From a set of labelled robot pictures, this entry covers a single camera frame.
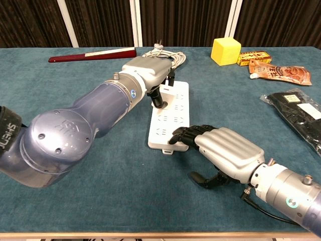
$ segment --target table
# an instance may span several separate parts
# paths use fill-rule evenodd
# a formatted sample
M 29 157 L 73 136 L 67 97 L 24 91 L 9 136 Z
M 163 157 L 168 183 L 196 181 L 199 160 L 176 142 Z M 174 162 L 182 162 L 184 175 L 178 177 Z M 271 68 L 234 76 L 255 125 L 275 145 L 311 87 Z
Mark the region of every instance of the table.
M 51 56 L 111 48 L 0 49 L 0 105 L 29 125 L 38 114 L 68 107 L 119 71 L 129 59 L 48 63 Z M 321 158 L 281 120 L 263 94 L 302 89 L 321 103 L 321 50 L 264 50 L 272 64 L 305 66 L 312 86 L 251 80 L 248 67 L 218 66 L 211 48 L 172 47 L 186 62 L 176 80 L 190 86 L 190 123 L 228 127 L 265 151 L 265 158 L 321 182 Z M 151 50 L 138 48 L 137 54 Z M 145 97 L 86 158 L 53 186 L 33 189 L 0 173 L 0 238 L 85 237 L 313 237 L 303 228 L 273 220 L 241 201 L 244 185 L 202 189 L 187 176 L 216 169 L 196 150 L 164 156 L 147 146 L 152 106 Z M 280 215 L 253 198 L 265 209 Z

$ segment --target white label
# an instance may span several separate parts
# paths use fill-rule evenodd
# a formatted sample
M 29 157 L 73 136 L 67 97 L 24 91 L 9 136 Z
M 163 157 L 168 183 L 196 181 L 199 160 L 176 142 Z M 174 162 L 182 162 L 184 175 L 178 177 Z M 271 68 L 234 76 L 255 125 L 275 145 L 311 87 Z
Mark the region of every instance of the white label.
M 284 95 L 284 98 L 286 98 L 286 100 L 289 102 L 301 102 L 301 100 L 295 94 Z
M 306 113 L 311 115 L 314 119 L 321 119 L 321 112 L 318 111 L 316 108 L 314 108 L 311 104 L 304 103 L 304 104 L 298 104 L 297 106 L 299 106 Z
M 130 47 L 130 48 L 124 48 L 124 49 L 112 49 L 112 50 L 106 50 L 106 51 L 100 51 L 100 52 L 93 52 L 93 53 L 85 54 L 85 57 L 101 55 L 101 54 L 119 53 L 119 52 L 134 50 L 134 49 L 135 49 L 135 47 Z

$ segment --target power strip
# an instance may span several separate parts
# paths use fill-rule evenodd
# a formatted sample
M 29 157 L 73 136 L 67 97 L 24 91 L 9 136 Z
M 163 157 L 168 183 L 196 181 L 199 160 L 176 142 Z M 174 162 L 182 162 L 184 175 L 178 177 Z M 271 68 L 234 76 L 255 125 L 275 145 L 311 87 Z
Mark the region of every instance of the power strip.
M 165 155 L 174 151 L 185 152 L 189 148 L 187 145 L 182 142 L 169 145 L 168 141 L 178 127 L 190 126 L 189 84 L 175 81 L 173 87 L 161 84 L 159 90 L 167 106 L 155 108 L 152 104 L 148 146 L 162 149 Z

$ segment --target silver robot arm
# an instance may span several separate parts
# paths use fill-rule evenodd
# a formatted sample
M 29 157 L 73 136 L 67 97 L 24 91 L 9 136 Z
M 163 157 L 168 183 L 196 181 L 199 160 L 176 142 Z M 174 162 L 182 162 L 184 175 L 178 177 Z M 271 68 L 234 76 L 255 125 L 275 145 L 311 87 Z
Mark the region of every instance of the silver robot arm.
M 199 150 L 219 170 L 210 179 L 190 173 L 200 186 L 211 189 L 230 181 L 248 184 L 241 198 L 251 206 L 259 209 L 248 197 L 251 188 L 255 188 L 260 199 L 321 237 L 321 186 L 310 175 L 303 177 L 273 159 L 265 164 L 261 148 L 228 128 L 178 128 L 169 144 L 176 142 Z
M 10 148 L 2 145 L 7 150 L 0 152 L 0 170 L 30 187 L 57 182 L 85 157 L 95 138 L 107 134 L 145 93 L 158 90 L 171 66 L 169 59 L 136 57 L 71 107 L 42 113 L 29 127 L 17 125 L 18 133 L 3 128 L 15 141 Z

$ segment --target white cable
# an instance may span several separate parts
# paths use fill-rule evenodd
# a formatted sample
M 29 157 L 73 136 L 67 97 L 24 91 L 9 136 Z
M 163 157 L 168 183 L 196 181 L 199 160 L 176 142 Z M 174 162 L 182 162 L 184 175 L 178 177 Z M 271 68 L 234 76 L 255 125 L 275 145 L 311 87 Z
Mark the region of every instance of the white cable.
M 172 69 L 176 69 L 186 60 L 186 55 L 183 52 L 171 52 L 163 49 L 161 42 L 154 44 L 154 49 L 143 54 L 142 57 L 157 57 L 157 58 L 172 58 Z

